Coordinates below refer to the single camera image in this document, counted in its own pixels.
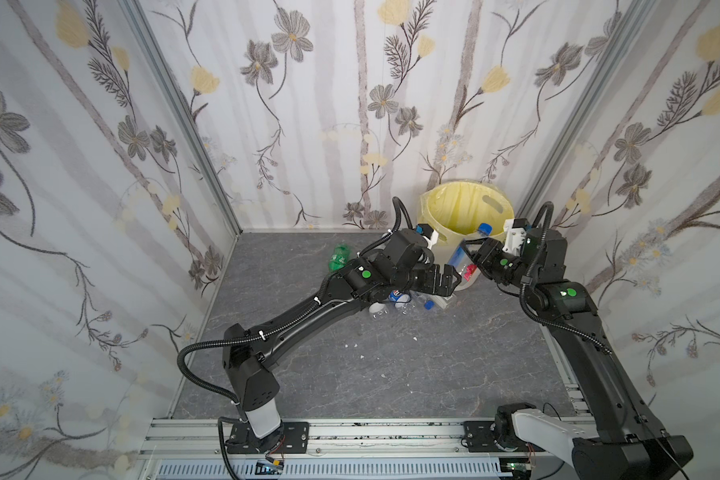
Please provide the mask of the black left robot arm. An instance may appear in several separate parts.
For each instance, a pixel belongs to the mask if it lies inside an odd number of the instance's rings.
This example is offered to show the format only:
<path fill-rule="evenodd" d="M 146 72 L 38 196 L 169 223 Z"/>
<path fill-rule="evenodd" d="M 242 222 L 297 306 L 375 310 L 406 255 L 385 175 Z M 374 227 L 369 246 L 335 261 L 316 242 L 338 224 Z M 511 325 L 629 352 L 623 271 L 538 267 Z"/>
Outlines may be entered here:
<path fill-rule="evenodd" d="M 245 329 L 232 326 L 222 340 L 190 344 L 177 354 L 177 367 L 194 385 L 225 397 L 236 408 L 256 452 L 276 449 L 285 435 L 276 406 L 280 385 L 274 376 L 279 360 L 334 323 L 384 304 L 393 292 L 449 297 L 461 282 L 451 265 L 441 266 L 431 250 L 435 230 L 414 224 L 398 197 L 392 200 L 395 222 L 381 238 L 362 249 L 341 268 L 328 273 L 315 293 L 275 318 Z M 188 355 L 219 349 L 229 387 L 194 374 Z"/>

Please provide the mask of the clear bottle blue cap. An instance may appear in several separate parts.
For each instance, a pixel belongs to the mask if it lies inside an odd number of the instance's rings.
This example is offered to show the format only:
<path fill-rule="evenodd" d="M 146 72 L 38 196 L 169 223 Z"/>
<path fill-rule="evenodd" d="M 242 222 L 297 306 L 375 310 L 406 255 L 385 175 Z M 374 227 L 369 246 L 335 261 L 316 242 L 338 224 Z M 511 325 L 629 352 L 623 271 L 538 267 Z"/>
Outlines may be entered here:
<path fill-rule="evenodd" d="M 470 257 L 471 245 L 480 244 L 483 238 L 489 237 L 492 233 L 493 227 L 490 224 L 481 223 L 475 232 L 462 239 L 447 261 L 447 264 L 461 276 L 460 289 L 471 286 L 479 275 L 478 267 Z"/>

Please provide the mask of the white bin with yellow bag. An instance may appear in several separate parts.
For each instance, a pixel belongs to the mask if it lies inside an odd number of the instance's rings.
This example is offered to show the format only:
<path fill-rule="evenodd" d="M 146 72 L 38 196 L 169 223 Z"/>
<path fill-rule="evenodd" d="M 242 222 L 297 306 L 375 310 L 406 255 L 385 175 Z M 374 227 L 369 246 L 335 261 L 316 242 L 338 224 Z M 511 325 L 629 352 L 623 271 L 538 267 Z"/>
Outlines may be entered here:
<path fill-rule="evenodd" d="M 462 277 L 456 287 L 458 291 L 472 286 L 480 276 L 460 243 L 485 237 L 503 241 L 504 223 L 513 217 L 514 208 L 509 199 L 488 184 L 452 181 L 419 197 L 417 220 L 438 233 L 432 247 L 435 262 L 454 266 Z"/>

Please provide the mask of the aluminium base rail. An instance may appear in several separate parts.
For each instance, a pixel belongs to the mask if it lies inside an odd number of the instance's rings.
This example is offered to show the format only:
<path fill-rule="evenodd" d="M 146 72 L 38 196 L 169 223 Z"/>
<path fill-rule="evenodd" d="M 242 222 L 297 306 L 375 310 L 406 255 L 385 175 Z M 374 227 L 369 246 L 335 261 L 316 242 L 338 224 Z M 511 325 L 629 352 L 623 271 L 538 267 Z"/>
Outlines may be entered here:
<path fill-rule="evenodd" d="M 499 448 L 492 419 L 290 420 L 269 454 L 222 452 L 213 420 L 155 420 L 141 479 L 574 479 L 541 445 Z"/>

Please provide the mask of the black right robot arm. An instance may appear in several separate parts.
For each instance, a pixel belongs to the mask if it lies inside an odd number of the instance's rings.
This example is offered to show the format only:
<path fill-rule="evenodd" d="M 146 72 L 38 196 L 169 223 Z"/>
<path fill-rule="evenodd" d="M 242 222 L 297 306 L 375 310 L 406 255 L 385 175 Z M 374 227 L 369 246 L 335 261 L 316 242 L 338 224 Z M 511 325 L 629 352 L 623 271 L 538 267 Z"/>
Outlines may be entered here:
<path fill-rule="evenodd" d="M 461 244 L 480 272 L 518 288 L 523 312 L 562 349 L 595 422 L 584 430 L 529 404 L 502 406 L 494 437 L 532 444 L 570 465 L 581 479 L 671 479 L 693 457 L 683 435 L 669 434 L 650 410 L 607 339 L 586 288 L 565 277 L 567 241 L 555 230 L 527 231 L 518 254 L 495 239 Z"/>

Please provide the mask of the dark green bottle yellow cap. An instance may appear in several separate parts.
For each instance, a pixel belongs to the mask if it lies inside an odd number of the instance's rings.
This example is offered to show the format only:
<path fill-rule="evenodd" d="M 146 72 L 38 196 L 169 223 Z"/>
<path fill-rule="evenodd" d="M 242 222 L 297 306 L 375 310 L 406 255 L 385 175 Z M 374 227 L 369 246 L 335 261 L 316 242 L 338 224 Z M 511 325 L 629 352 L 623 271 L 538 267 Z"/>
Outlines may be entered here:
<path fill-rule="evenodd" d="M 333 253 L 328 263 L 328 268 L 331 272 L 340 270 L 341 268 L 346 266 L 350 259 L 350 247 L 345 243 L 339 244 L 333 250 Z"/>

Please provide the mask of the clear bottle white green label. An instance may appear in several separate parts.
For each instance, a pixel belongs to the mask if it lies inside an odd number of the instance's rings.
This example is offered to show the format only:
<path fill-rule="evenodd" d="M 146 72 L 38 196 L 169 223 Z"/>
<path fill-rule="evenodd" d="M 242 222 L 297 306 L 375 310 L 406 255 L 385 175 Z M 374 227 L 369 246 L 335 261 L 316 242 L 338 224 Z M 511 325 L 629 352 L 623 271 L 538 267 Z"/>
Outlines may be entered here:
<path fill-rule="evenodd" d="M 423 297 L 424 306 L 427 310 L 434 309 L 435 307 L 439 309 L 446 309 L 456 299 L 454 295 L 443 297 L 431 294 L 423 294 Z"/>

